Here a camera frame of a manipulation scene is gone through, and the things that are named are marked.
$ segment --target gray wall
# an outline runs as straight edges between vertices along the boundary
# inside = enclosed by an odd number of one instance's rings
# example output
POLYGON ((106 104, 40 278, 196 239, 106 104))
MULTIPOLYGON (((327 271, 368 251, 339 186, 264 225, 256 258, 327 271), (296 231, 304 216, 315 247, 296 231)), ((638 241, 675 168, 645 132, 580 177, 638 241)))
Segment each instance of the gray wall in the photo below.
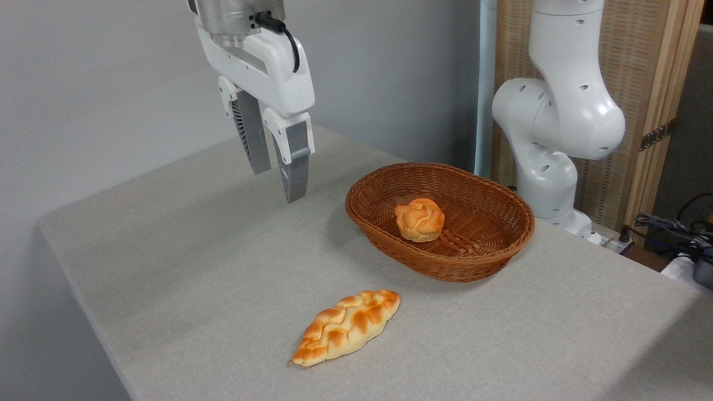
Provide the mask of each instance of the gray wall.
MULTIPOLYGON (((315 123, 472 166, 476 1, 286 3, 315 123)), ((236 136, 191 16, 183 0, 0 1, 0 400, 127 399, 36 222, 236 136)))
POLYGON ((675 218, 689 199, 713 192, 712 66, 713 25, 701 25, 661 174, 655 215, 675 218))

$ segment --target basket rim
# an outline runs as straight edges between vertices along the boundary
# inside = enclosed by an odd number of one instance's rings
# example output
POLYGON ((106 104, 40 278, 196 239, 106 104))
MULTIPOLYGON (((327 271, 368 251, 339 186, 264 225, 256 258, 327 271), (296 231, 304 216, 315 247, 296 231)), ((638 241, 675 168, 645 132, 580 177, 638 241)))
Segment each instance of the basket rim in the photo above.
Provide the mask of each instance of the basket rim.
POLYGON ((417 253, 420 253, 422 255, 427 255, 430 258, 436 258, 436 259, 441 259, 443 261, 447 260, 452 260, 452 259, 459 259, 459 260, 469 260, 472 262, 478 262, 480 260, 486 262, 486 263, 492 263, 493 259, 497 260, 503 260, 506 258, 512 258, 515 254, 520 252, 529 242, 530 239, 533 237, 535 233, 535 216, 534 213, 532 212, 532 209, 530 206, 515 192, 512 191, 510 188, 503 186, 500 183, 497 183, 492 180, 488 180, 487 178, 483 178, 480 176, 477 176, 476 174, 473 174, 469 171, 463 170, 462 168, 457 168, 453 167, 447 164, 442 164, 442 163, 432 163, 432 162, 402 162, 402 163, 393 163, 388 166, 383 166, 380 168, 377 168, 376 170, 372 171, 371 173, 366 174, 365 176, 361 177, 352 187, 349 189, 349 192, 347 193, 347 199, 345 201, 345 208, 347 210, 347 214, 349 217, 354 220, 355 223, 358 225, 366 225, 372 230, 379 231, 382 235, 385 235, 387 238, 390 238, 392 240, 398 241, 400 244, 410 248, 413 251, 416 251, 417 253), (525 212, 525 216, 528 220, 527 228, 530 229, 525 229, 525 232, 523 235, 521 235, 515 242, 510 244, 507 248, 498 250, 493 253, 487 253, 485 255, 453 255, 453 256, 444 256, 444 255, 438 255, 435 253, 430 253, 428 251, 422 250, 415 245, 411 243, 407 243, 403 241, 401 238, 397 238, 395 235, 390 234, 388 231, 385 231, 381 229, 379 226, 372 224, 370 221, 367 219, 363 218, 360 216, 353 208, 352 206, 352 199, 353 196, 352 194, 354 191, 357 190, 357 188, 360 187, 361 184, 368 178, 370 178, 372 175, 380 173, 385 170, 392 170, 396 168, 405 168, 408 166, 419 166, 419 167, 427 167, 427 168, 436 168, 436 169, 441 169, 441 170, 450 170, 453 171, 454 173, 458 174, 467 174, 469 175, 470 179, 474 179, 475 181, 479 181, 480 184, 490 186, 495 188, 497 191, 504 192, 508 194, 514 202, 516 202, 520 208, 525 212))

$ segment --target golden crust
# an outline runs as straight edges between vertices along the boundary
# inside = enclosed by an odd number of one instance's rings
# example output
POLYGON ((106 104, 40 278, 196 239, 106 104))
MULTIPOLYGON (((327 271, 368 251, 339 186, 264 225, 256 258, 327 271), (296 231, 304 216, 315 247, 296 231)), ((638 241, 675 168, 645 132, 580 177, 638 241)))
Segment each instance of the golden crust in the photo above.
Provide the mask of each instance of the golden crust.
POLYGON ((408 205, 398 205, 394 213, 401 236, 417 243, 438 238, 446 221, 441 208, 428 198, 418 198, 408 205))
POLYGON ((291 363, 312 366, 357 351, 384 329, 401 297, 389 290, 361 291, 321 311, 304 331, 291 363))

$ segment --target braided bread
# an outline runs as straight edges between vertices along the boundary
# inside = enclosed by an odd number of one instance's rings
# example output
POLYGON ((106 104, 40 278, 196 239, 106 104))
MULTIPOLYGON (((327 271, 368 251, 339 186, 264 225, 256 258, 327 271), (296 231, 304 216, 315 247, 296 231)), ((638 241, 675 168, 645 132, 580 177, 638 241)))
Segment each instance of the braided bread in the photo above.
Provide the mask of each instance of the braided bread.
POLYGON ((312 366, 357 351, 376 337, 401 303, 389 290, 361 291, 321 311, 304 331, 291 363, 312 366))

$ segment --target metal hinge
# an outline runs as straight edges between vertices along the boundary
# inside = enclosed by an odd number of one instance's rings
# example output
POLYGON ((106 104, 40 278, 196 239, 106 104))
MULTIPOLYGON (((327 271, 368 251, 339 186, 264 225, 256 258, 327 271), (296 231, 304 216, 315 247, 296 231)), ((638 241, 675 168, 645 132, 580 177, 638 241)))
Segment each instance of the metal hinge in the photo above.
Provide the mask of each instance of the metal hinge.
POLYGON ((656 142, 663 141, 664 138, 673 133, 674 127, 676 126, 676 118, 666 124, 656 128, 655 130, 647 133, 641 138, 641 146, 639 147, 639 152, 643 152, 648 148, 654 146, 656 142))

